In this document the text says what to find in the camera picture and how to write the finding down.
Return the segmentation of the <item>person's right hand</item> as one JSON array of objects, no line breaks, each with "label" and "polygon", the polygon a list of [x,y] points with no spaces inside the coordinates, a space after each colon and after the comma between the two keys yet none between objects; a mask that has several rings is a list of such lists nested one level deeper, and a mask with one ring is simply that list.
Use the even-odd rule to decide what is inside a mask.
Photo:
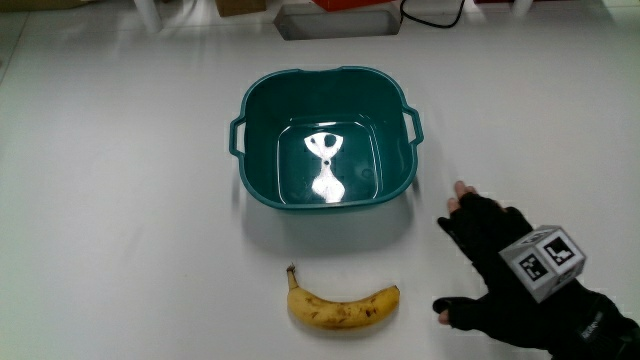
[{"label": "person's right hand", "polygon": [[541,303],[532,298],[499,254],[532,230],[518,209],[502,207],[462,181],[454,190],[449,214],[438,224],[471,261],[488,292],[478,299],[435,300],[441,324],[544,350],[554,359],[639,360],[639,326],[607,296],[573,280]]}]

